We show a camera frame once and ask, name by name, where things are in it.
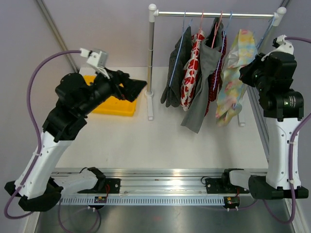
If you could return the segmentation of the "dark grey dotted skirt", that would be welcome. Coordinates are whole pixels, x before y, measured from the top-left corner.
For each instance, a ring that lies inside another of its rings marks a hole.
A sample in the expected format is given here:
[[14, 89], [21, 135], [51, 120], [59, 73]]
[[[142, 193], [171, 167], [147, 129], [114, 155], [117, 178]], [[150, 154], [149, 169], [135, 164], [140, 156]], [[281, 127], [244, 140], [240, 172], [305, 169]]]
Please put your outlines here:
[[183, 68], [190, 59], [191, 49], [191, 26], [188, 26], [170, 54], [167, 83], [160, 99], [166, 107], [180, 105]]

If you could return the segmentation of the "silver white clothes rack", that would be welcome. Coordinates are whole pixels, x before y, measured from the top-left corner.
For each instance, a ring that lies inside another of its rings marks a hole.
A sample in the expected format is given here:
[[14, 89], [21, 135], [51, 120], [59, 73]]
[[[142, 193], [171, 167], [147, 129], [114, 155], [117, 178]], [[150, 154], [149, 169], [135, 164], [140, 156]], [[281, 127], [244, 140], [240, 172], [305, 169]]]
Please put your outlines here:
[[[251, 13], [233, 13], [232, 18], [255, 18], [255, 19], [272, 19], [276, 14], [276, 20], [274, 21], [268, 35], [265, 37], [263, 44], [259, 50], [265, 47], [265, 42], [272, 31], [280, 24], [282, 18], [286, 14], [287, 6], [290, 3], [289, 0], [284, 0], [275, 13], [272, 14], [251, 14]], [[154, 33], [155, 33], [155, 20], [156, 17], [201, 17], [201, 12], [173, 12], [173, 11], [159, 11], [155, 4], [150, 4], [148, 7], [149, 10], [149, 42], [148, 42], [148, 63], [147, 63], [147, 90], [144, 95], [147, 101], [147, 119], [152, 121], [154, 119], [153, 112], [153, 96], [152, 91], [152, 74], [153, 74], [153, 52], [154, 52]], [[220, 13], [209, 13], [205, 12], [204, 17], [219, 17]], [[230, 13], [223, 13], [223, 18], [229, 18]]]

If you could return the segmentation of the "aluminium rail base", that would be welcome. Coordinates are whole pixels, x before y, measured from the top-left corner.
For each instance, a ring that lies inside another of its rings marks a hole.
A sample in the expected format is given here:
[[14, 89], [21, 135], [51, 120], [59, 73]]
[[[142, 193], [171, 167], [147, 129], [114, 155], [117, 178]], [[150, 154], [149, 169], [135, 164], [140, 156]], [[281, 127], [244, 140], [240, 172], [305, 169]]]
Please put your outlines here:
[[119, 196], [205, 196], [205, 178], [219, 178], [223, 168], [100, 168], [120, 179]]

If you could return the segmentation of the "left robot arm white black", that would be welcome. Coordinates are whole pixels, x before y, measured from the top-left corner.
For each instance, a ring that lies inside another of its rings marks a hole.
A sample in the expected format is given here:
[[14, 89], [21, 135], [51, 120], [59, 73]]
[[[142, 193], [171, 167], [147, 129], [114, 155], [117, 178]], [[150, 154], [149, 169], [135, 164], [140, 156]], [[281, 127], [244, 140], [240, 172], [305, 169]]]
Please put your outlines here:
[[109, 70], [107, 75], [98, 73], [92, 84], [87, 84], [79, 73], [70, 73], [61, 79], [55, 89], [58, 101], [43, 124], [38, 151], [20, 178], [5, 185], [11, 196], [19, 198], [22, 210], [45, 212], [64, 196], [108, 191], [105, 175], [95, 167], [61, 179], [52, 178], [51, 174], [86, 125], [89, 113], [109, 97], [133, 102], [146, 85], [146, 81], [131, 79], [120, 70]]

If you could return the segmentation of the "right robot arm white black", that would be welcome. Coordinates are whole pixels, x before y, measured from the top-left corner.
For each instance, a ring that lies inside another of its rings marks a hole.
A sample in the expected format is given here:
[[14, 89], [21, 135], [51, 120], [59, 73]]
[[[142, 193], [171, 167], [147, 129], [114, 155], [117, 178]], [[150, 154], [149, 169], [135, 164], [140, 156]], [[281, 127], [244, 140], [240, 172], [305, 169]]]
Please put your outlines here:
[[294, 55], [273, 51], [256, 55], [240, 69], [240, 80], [259, 92], [268, 127], [269, 162], [266, 175], [237, 168], [224, 170], [220, 185], [225, 192], [241, 187], [258, 200], [308, 198], [298, 172], [298, 132], [306, 119], [303, 96], [291, 89], [296, 66]]

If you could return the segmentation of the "plain grey skirt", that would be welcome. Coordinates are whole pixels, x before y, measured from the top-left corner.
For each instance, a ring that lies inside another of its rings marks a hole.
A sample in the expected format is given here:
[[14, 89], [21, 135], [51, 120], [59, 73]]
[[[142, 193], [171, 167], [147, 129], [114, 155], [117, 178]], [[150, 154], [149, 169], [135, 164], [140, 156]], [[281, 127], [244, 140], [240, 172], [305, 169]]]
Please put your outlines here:
[[[222, 32], [223, 29], [224, 29], [224, 26], [223, 26], [223, 23], [221, 23], [219, 32]], [[205, 35], [204, 40], [210, 34], [212, 34], [211, 37], [213, 39], [214, 21], [213, 21], [209, 34]], [[198, 79], [197, 79], [196, 86], [195, 86], [194, 98], [190, 105], [190, 108], [187, 111], [185, 111], [186, 115], [181, 123], [181, 126], [187, 127], [189, 130], [195, 133], [199, 133], [201, 129], [204, 117], [206, 116], [205, 111], [207, 108], [207, 101], [208, 101], [208, 81], [207, 81], [207, 78], [205, 78], [202, 75], [202, 70], [201, 70], [201, 51], [203, 48], [202, 46], [203, 41], [200, 47], [200, 55], [199, 55], [200, 67], [199, 67]]]

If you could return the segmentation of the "pink hanger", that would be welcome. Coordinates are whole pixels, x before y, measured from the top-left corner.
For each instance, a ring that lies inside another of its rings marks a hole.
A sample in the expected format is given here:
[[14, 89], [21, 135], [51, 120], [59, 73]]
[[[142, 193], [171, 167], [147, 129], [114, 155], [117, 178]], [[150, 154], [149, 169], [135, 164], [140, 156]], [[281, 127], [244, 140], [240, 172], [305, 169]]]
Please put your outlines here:
[[202, 10], [202, 14], [201, 14], [200, 25], [199, 25], [199, 31], [198, 31], [198, 34], [197, 34], [197, 39], [198, 39], [198, 40], [200, 39], [200, 34], [201, 34], [201, 31], [202, 31], [203, 18], [204, 18], [204, 10]]
[[220, 36], [218, 34], [220, 25], [222, 23], [223, 11], [220, 12], [220, 16], [214, 20], [214, 36], [211, 44], [211, 48], [214, 49], [219, 45]]

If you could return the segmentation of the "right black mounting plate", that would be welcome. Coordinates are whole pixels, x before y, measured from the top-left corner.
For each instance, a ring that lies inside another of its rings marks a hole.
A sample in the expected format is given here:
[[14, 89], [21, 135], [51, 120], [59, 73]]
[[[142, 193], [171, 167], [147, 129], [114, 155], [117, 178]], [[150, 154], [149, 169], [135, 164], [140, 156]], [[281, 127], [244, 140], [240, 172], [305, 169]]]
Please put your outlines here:
[[230, 190], [221, 178], [205, 178], [206, 191], [208, 194], [227, 194]]

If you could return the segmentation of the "pastel floral skirt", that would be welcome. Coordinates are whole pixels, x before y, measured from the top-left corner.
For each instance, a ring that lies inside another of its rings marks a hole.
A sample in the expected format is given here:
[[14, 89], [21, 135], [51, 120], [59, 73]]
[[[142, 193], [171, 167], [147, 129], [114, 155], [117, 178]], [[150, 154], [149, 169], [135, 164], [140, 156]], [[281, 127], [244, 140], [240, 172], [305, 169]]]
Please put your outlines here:
[[216, 125], [226, 126], [242, 110], [246, 85], [240, 80], [240, 69], [249, 65], [258, 50], [253, 32], [240, 29], [227, 53], [221, 71], [222, 87], [217, 97]]

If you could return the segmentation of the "blue hanger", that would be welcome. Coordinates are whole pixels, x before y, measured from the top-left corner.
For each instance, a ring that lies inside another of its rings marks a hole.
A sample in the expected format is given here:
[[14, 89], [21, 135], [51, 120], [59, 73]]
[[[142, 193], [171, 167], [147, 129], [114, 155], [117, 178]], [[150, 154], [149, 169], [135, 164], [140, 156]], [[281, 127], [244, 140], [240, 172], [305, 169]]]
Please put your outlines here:
[[171, 90], [180, 88], [184, 75], [183, 68], [190, 59], [190, 51], [192, 49], [191, 24], [192, 19], [185, 26], [185, 17], [183, 18], [181, 37], [170, 54], [167, 86]]
[[[228, 29], [229, 25], [230, 25], [230, 22], [231, 22], [231, 19], [232, 19], [232, 15], [233, 15], [233, 12], [230, 11], [230, 17], [229, 17], [229, 21], [227, 23], [227, 26], [225, 29], [223, 29], [222, 31], [222, 47], [221, 47], [221, 53], [223, 53], [224, 51], [224, 47], [225, 47], [225, 39], [226, 39], [226, 30]], [[214, 80], [214, 84], [213, 84], [213, 91], [215, 90], [216, 88], [216, 84], [217, 84], [217, 77], [218, 77], [218, 71], [220, 70], [220, 62], [221, 62], [221, 58], [219, 59], [218, 61], [218, 64], [217, 64], [217, 68], [216, 68], [216, 73], [215, 73], [215, 80]]]
[[[269, 20], [269, 25], [268, 25], [266, 31], [264, 32], [264, 34], [262, 35], [260, 40], [257, 42], [257, 44], [256, 44], [257, 51], [259, 51], [261, 45], [263, 44], [265, 37], [268, 35], [268, 33], [269, 33], [269, 31], [270, 31], [275, 20], [276, 20], [276, 14], [272, 17], [272, 19]], [[237, 97], [236, 103], [232, 105], [233, 109], [236, 109], [237, 105], [240, 102], [240, 99], [242, 98], [242, 94], [245, 92], [245, 89], [246, 89], [245, 84], [243, 84], [241, 87], [241, 90], [239, 91], [239, 95]]]

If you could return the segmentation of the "red white polka-dot skirt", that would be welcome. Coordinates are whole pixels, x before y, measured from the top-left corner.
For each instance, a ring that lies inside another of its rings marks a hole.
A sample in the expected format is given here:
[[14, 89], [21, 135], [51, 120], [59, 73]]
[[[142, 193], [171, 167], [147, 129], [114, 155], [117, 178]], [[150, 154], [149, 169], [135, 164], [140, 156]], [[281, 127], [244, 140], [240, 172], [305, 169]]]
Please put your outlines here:
[[203, 48], [201, 51], [201, 70], [202, 75], [208, 81], [208, 101], [205, 115], [209, 111], [211, 102], [217, 99], [217, 93], [222, 87], [221, 69], [223, 58], [226, 54], [226, 35], [224, 32], [217, 32], [213, 37], [210, 34], [203, 41]]

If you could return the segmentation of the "white red floral skirt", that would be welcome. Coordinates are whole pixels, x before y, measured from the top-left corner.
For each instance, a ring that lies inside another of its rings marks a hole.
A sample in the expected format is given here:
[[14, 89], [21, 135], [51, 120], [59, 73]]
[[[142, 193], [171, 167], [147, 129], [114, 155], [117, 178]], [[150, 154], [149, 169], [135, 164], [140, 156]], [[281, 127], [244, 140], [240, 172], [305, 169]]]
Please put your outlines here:
[[202, 28], [199, 29], [197, 34], [192, 36], [192, 49], [190, 51], [190, 59], [184, 66], [185, 76], [181, 85], [181, 98], [180, 104], [184, 111], [190, 108], [194, 98], [195, 86], [199, 73], [199, 55], [201, 43], [205, 38], [205, 33]]

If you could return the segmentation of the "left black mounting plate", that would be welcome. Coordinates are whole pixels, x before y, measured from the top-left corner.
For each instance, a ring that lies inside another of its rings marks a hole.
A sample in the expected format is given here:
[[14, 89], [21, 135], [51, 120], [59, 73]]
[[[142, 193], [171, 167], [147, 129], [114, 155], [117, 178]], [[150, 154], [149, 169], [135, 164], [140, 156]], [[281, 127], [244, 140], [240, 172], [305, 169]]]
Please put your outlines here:
[[119, 178], [105, 178], [98, 180], [95, 193], [105, 194], [119, 194], [121, 188], [121, 179]]

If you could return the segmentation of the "black mounting plate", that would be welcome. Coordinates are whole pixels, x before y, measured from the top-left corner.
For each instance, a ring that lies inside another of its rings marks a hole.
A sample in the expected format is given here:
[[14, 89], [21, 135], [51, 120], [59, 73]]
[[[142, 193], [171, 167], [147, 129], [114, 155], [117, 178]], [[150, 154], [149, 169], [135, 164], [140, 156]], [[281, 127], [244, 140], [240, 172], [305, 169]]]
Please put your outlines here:
[[230, 190], [221, 178], [205, 178], [206, 191], [208, 194], [227, 194]]
[[105, 194], [119, 194], [121, 188], [121, 179], [119, 178], [105, 178], [98, 180], [95, 193]]

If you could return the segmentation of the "yellow plastic tray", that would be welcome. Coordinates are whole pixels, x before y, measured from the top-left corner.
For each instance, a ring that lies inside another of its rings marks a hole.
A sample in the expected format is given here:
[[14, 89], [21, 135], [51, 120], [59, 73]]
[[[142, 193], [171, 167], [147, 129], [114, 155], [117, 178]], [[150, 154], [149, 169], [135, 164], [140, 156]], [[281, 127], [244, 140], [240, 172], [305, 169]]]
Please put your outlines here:
[[96, 107], [92, 113], [132, 117], [135, 113], [136, 105], [137, 100], [129, 102], [127, 100], [119, 100], [116, 97], [111, 96], [105, 102]]

